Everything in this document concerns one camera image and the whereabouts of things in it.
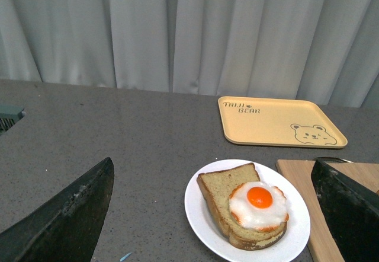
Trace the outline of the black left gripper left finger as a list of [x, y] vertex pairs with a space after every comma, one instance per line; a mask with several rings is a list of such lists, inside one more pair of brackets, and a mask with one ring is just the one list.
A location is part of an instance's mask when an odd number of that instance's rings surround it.
[[90, 261], [113, 185], [114, 165], [105, 158], [1, 232], [1, 261]]

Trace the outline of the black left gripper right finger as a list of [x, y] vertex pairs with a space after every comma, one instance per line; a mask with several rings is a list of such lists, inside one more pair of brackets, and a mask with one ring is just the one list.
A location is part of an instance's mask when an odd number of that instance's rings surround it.
[[378, 194], [317, 159], [311, 181], [345, 261], [378, 261]]

